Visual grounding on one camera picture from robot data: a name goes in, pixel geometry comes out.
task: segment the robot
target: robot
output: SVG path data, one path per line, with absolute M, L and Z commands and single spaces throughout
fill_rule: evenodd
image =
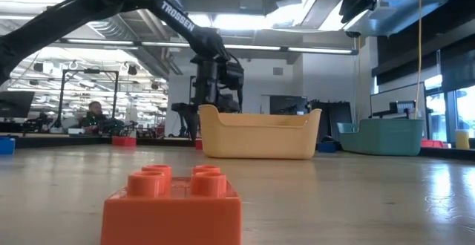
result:
M 185 117 L 193 140 L 197 134 L 199 105 L 216 105 L 220 110 L 231 109 L 226 105 L 238 105 L 242 109 L 244 70 L 239 61 L 225 49 L 223 40 L 215 30 L 197 26 L 169 0 L 65 0 L 48 8 L 23 27 L 0 37 L 0 84 L 9 79 L 12 70 L 25 57 L 73 30 L 88 22 L 139 9 L 148 9 L 166 22 L 188 41 L 196 53 L 191 60 L 197 64 L 195 95 Z M 222 99 L 220 88 L 237 91 L 238 104 Z

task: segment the lego stud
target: lego stud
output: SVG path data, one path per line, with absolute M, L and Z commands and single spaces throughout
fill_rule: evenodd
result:
M 219 167 L 216 167 L 216 166 L 209 166 L 209 165 L 195 166 L 193 168 L 193 174 L 196 174 L 199 172 L 221 173 L 221 170 Z
M 216 172 L 198 172 L 191 178 L 191 195 L 225 197 L 226 176 Z
M 160 197 L 165 194 L 165 175 L 160 171 L 139 171 L 128 176 L 127 195 Z
M 165 192 L 171 190 L 171 166 L 152 164 L 142 167 L 143 172 L 162 172 L 165 175 Z

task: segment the orange lego brick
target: orange lego brick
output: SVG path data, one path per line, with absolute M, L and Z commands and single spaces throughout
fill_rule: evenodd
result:
M 241 200 L 218 167 L 169 184 L 170 166 L 155 167 L 129 175 L 105 201 L 101 245 L 240 245 Z

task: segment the yellow plastic bin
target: yellow plastic bin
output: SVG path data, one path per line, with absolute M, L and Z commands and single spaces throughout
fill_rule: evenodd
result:
M 306 115 L 218 113 L 200 106 L 203 151 L 217 158 L 310 159 L 321 110 Z

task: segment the teal plastic bin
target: teal plastic bin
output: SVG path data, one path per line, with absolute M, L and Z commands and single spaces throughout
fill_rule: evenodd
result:
M 424 120 L 366 119 L 338 123 L 345 151 L 388 156 L 416 156 L 421 150 Z

